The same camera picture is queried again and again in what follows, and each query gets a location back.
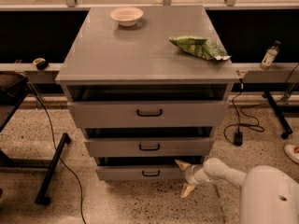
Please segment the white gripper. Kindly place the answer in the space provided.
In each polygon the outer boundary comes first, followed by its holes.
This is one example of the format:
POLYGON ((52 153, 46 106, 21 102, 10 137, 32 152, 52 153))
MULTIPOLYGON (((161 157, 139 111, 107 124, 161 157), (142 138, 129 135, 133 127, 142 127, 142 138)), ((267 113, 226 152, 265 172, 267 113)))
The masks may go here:
POLYGON ((180 197, 184 199, 194 190, 194 186, 206 180, 206 173, 202 165, 190 165, 188 162, 182 160, 175 160, 175 163, 181 171, 185 171, 185 180, 187 183, 183 184, 180 193, 180 197))

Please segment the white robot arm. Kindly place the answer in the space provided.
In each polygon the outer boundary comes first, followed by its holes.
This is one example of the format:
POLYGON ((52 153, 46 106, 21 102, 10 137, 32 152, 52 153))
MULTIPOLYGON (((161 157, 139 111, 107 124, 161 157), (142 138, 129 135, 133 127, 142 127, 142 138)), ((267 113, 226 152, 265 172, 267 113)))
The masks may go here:
POLYGON ((186 198, 200 183, 227 182, 241 191, 240 224, 299 224, 299 184, 277 168, 259 165, 247 173, 217 158, 203 165, 176 160, 186 182, 186 198))

